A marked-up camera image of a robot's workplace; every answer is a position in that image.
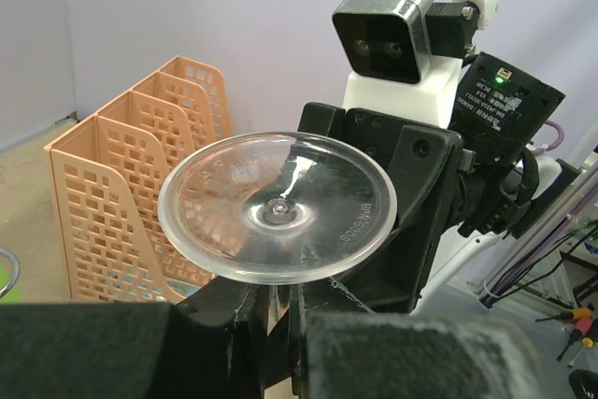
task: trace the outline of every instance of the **white panel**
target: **white panel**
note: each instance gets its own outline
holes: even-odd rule
[[[0,149],[74,110],[66,0],[1,0]]]
[[[218,66],[234,127],[294,129],[304,102],[339,105],[349,73],[331,14],[341,0],[68,0],[78,108],[90,113],[175,53]],[[571,150],[596,116],[596,0],[501,0],[478,48],[563,90]],[[545,130],[538,141],[550,140]]]

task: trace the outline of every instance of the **suction cup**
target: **suction cup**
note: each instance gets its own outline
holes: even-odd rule
[[[225,278],[294,284],[338,274],[384,241],[396,194],[359,150],[302,133],[240,135],[188,157],[158,200],[166,236]]]

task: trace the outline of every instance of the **wire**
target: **wire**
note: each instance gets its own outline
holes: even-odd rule
[[[561,245],[563,243],[565,243],[567,240],[569,240],[569,238],[571,238],[572,236],[574,236],[576,234],[575,231],[572,231],[570,233],[567,233],[566,235],[564,235],[563,237],[561,237],[560,239],[558,239],[557,241],[554,242],[554,246],[550,249],[550,251],[548,251],[546,254],[544,254],[542,257],[538,258],[537,260],[533,261],[527,268],[525,268],[521,273],[519,273],[519,275],[513,279],[511,282],[509,282],[501,291],[500,293],[504,293],[504,292],[508,292],[509,289],[511,289],[512,287],[514,287],[515,285],[517,285],[520,281],[522,281],[528,274],[530,274],[530,272],[534,269],[534,267],[536,265],[538,265],[540,262],[542,262],[544,259],[546,259],[550,254],[552,254],[554,251],[556,251],[558,248],[561,247]]]
[[[496,296],[494,293],[492,293],[490,290],[488,290],[488,286],[486,285],[486,279],[484,279],[484,282],[482,282],[482,286],[484,286],[484,291],[486,292],[486,294],[488,296],[491,296],[492,298],[496,298],[496,299],[501,299],[500,296]]]
[[[523,172],[521,173],[520,191],[517,193],[517,204],[522,206],[534,198],[535,191],[540,185],[538,161],[528,149],[521,152]]]
[[[6,249],[0,248],[0,256],[6,257],[12,264],[10,278],[8,279],[8,282],[2,288],[0,288],[0,298],[3,298],[15,286],[17,280],[19,280],[19,275],[21,274],[21,264],[19,263],[17,256]]]
[[[557,130],[558,136],[554,142],[547,146],[546,151],[552,151],[557,149],[564,141],[564,129],[555,121],[546,121],[545,125],[548,125]]]
[[[542,254],[542,252],[544,252],[545,249],[547,249],[550,245],[553,245],[554,244],[553,241],[556,239],[557,235],[560,235],[561,233],[563,233],[567,229],[567,227],[569,227],[569,225],[571,224],[571,217],[575,217],[579,212],[581,212],[584,209],[584,207],[586,207],[590,203],[590,201],[592,201],[592,198],[594,198],[596,195],[598,195],[598,184],[595,185],[594,187],[592,187],[590,189],[590,191],[585,194],[583,199],[577,204],[577,206],[575,206],[573,209],[571,209],[571,211],[569,212],[567,217],[564,218],[561,221],[561,223],[559,223],[557,225],[557,227],[554,228],[552,230],[552,232],[550,232],[538,246],[536,246],[534,249],[532,249],[532,251],[530,251],[531,254],[528,253],[528,255],[526,256],[526,259],[529,261],[530,258],[533,258],[537,255]],[[510,271],[508,272],[508,275],[505,277],[505,280],[503,280],[501,282],[497,282],[492,287],[492,291],[493,292],[502,291],[504,289],[504,286],[507,285],[508,283],[510,283],[510,281],[513,280],[513,278],[515,278],[517,275],[513,276],[512,278],[509,278],[509,276],[512,276]],[[484,306],[490,306],[489,299],[490,298],[483,298],[482,304],[484,304]]]
[[[549,126],[551,128],[554,128],[555,130],[557,130],[558,135],[557,135],[557,138],[554,140],[554,142],[552,142],[551,144],[548,144],[548,145],[545,144],[542,147],[538,147],[537,149],[535,149],[533,151],[534,156],[539,156],[541,154],[546,153],[547,151],[553,151],[553,150],[557,149],[564,141],[564,128],[562,128],[562,126],[560,126],[555,121],[545,121],[544,124],[546,126]]]
[[[558,247],[561,246],[561,244],[563,244],[564,242],[566,242],[569,238],[571,238],[572,236],[575,235],[575,232],[572,231],[570,233],[567,233],[566,235],[562,236],[561,238],[557,239],[554,242],[554,246],[552,247],[552,249],[547,252],[545,255],[543,255],[542,257],[540,257],[538,260],[532,262],[528,267],[526,267],[524,269],[524,271],[522,273],[520,273],[513,281],[509,282],[508,284],[506,284],[504,286],[503,289],[501,289],[503,292],[506,292],[508,289],[510,289],[513,285],[515,285],[517,282],[519,282],[521,280],[522,276],[527,275],[532,268],[534,268],[537,264],[539,264],[542,260],[546,259],[553,251],[555,251]],[[506,276],[511,273],[512,271],[514,271],[515,269],[521,267],[523,264],[526,264],[527,262],[529,262],[529,258],[530,256],[534,253],[534,251],[536,250],[537,246],[533,249],[530,249],[524,256],[521,256],[513,265],[511,265],[511,267],[506,270],[502,276],[500,276],[500,278],[496,281],[496,283],[494,284],[499,285],[505,278]]]
[[[573,251],[575,251],[577,248],[579,248],[581,245],[583,245],[583,243],[598,235],[598,229],[592,229],[591,231],[589,231],[588,233],[586,233],[583,237],[581,237],[577,243],[571,247],[571,249],[569,249],[565,254],[567,256],[570,256]],[[502,294],[496,301],[493,302],[493,304],[496,304],[499,301],[502,301],[503,299],[507,298],[508,296],[510,296],[511,294],[520,292],[521,290],[527,289],[530,285],[536,283],[538,280],[542,280],[544,278],[547,278],[548,276],[552,275],[555,271],[557,271],[559,269],[559,267],[564,263],[565,259],[562,258],[556,265],[554,265],[549,271],[547,271],[547,273],[545,273],[542,276],[538,276],[537,278],[534,278],[532,280],[530,280],[529,282],[526,282],[525,284],[519,286],[517,289],[512,290],[511,292],[508,292],[506,294]]]

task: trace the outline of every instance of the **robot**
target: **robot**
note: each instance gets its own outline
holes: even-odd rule
[[[176,306],[3,307],[0,349],[11,354],[0,368],[3,397],[259,398],[288,377],[302,398],[544,397],[533,352],[517,330],[408,317],[448,228],[459,225],[464,236],[522,235],[576,175],[558,162],[551,188],[537,194],[541,173],[526,146],[564,95],[476,53],[474,34],[497,7],[498,0],[343,0],[333,23],[353,71],[342,107],[307,103],[298,133],[252,135],[251,142],[292,143],[284,170],[243,210],[275,233],[303,217],[297,198],[311,195],[310,205],[326,213],[301,229],[318,225],[319,236],[336,235],[335,251],[314,256],[328,261],[372,234],[377,207],[385,220],[367,252],[350,247],[343,253],[350,262],[332,271],[318,265],[296,277],[284,270],[269,277],[259,266],[273,265],[284,245],[275,247],[264,232],[235,254],[202,259],[219,276]],[[164,184],[164,231],[192,260],[182,248],[196,235],[178,234],[184,217],[176,215],[176,187],[193,162],[238,139],[191,156]],[[337,161],[322,149],[355,159]],[[375,175],[358,165],[374,167]],[[195,175],[207,192],[211,172]],[[235,171],[242,179],[254,175]],[[374,181],[358,188],[356,179],[376,179],[386,190]],[[324,201],[330,192],[353,195],[347,207],[361,205],[348,228],[333,220],[342,210]],[[385,195],[368,202],[376,192]],[[279,264],[309,267],[293,254],[279,256]],[[245,268],[223,268],[234,262]],[[268,330],[273,309],[281,316]]]

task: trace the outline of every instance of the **suction cup center nub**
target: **suction cup center nub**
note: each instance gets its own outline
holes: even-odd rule
[[[263,220],[269,224],[287,224],[296,217],[294,204],[286,198],[272,198],[263,208]]]

